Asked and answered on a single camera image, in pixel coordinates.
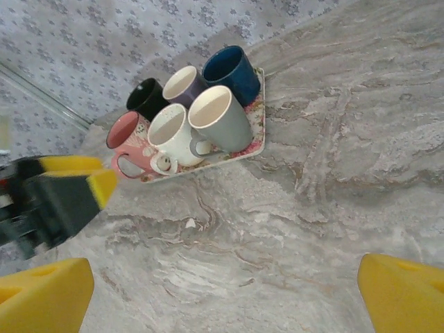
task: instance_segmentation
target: black mug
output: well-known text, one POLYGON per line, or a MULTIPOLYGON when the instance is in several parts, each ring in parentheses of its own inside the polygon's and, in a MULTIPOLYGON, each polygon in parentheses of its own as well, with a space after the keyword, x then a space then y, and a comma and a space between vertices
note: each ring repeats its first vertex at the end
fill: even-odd
POLYGON ((147 78, 131 92, 126 101, 126 109, 140 113, 151 122, 164 107, 169 105, 162 96, 162 90, 162 86, 155 78, 147 78))

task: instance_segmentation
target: mug handle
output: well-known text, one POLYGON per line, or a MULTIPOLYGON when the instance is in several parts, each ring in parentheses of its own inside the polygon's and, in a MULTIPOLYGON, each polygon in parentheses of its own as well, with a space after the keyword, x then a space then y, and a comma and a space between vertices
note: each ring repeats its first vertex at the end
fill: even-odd
POLYGON ((193 137, 191 139, 191 142, 189 143, 189 150, 191 151, 191 154, 193 154, 196 157, 200 157, 200 158, 207 158, 210 156, 214 156, 214 155, 218 155, 220 153, 224 153, 224 151, 222 150, 217 150, 217 151, 212 151, 210 153, 206 153, 206 154, 200 154, 197 152, 197 145, 200 144, 201 142, 208 142, 208 140, 204 137, 193 137))
POLYGON ((137 179, 137 178, 142 177, 145 173, 147 173, 147 172, 142 172, 138 176, 129 176, 126 173, 124 173, 122 171, 122 169, 120 169, 119 159, 120 159, 120 157, 125 157, 125 156, 129 156, 129 154, 126 154, 126 153, 116 154, 111 159, 111 167, 119 174, 119 176, 121 176, 123 178, 128 178, 128 179, 137 179))
POLYGON ((179 170, 179 163, 175 158, 172 158, 170 156, 168 156, 165 152, 163 151, 159 151, 159 153, 155 154, 152 156, 152 158, 150 159, 150 165, 152 170, 154 170, 157 173, 160 173, 163 176, 172 176, 177 174, 178 170, 179 170), (171 166, 168 170, 162 170, 159 167, 158 162, 160 161, 161 158, 167 158, 169 159, 169 162, 171 163, 171 166))

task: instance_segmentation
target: mug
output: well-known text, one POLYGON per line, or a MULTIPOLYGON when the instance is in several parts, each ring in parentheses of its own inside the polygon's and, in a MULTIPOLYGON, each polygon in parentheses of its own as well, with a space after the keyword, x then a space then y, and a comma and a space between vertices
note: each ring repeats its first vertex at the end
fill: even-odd
MULTIPOLYGON (((148 129, 148 142, 160 152, 184 167, 203 161, 190 150, 194 130, 188 123, 187 109, 178 103, 165 107, 153 120, 148 129)), ((199 150, 207 154, 211 150, 207 140, 200 143, 199 150)))
POLYGON ((170 77, 162 95, 170 103, 179 103, 188 109, 196 97, 207 88, 208 85, 197 68, 186 66, 170 77))
POLYGON ((192 139, 190 143, 191 152, 198 157, 209 157, 221 151, 242 151, 253 141, 253 132, 244 108, 224 85, 208 88, 199 95, 189 109, 188 122, 201 134, 201 137, 192 139), (197 152, 197 145, 206 139, 221 151, 208 154, 197 152))
POLYGON ((146 137, 148 128, 149 122, 143 116, 135 111, 129 111, 120 116, 108 132, 106 145, 116 152, 111 159, 111 166, 121 177, 135 179, 154 171, 162 175, 177 172, 177 163, 149 144, 146 137), (136 176, 127 175, 119 166, 121 157, 143 169, 144 172, 136 176))
POLYGON ((214 54, 205 63, 202 75, 210 87, 229 87, 243 107, 250 105, 261 89, 253 66, 244 50, 237 45, 227 46, 214 54))
POLYGON ((162 96, 162 86, 155 78, 147 78, 138 84, 126 101, 126 109, 140 113, 152 121, 157 113, 169 103, 162 96))

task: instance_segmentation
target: gray mug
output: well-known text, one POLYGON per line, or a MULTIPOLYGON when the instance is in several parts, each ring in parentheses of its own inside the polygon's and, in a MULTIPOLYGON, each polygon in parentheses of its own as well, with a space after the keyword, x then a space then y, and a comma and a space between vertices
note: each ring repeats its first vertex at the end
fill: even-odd
POLYGON ((197 96, 207 88, 208 85, 197 68, 186 66, 168 79, 162 95, 168 102, 182 104, 188 109, 197 96))
POLYGON ((236 153, 253 141, 244 108, 224 85, 208 88, 198 96, 188 111, 188 122, 199 134, 190 143, 190 150, 197 157, 206 158, 222 152, 236 153), (219 151, 198 153, 196 147, 206 140, 216 145, 219 151))

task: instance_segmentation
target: robotic arm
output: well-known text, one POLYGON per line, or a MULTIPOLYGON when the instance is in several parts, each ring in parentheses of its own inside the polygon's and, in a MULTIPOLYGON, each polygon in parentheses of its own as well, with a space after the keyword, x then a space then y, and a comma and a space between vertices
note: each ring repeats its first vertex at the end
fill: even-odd
POLYGON ((113 170, 87 156, 38 156, 0 169, 0 246, 15 241, 24 258, 80 232, 117 186, 113 170))

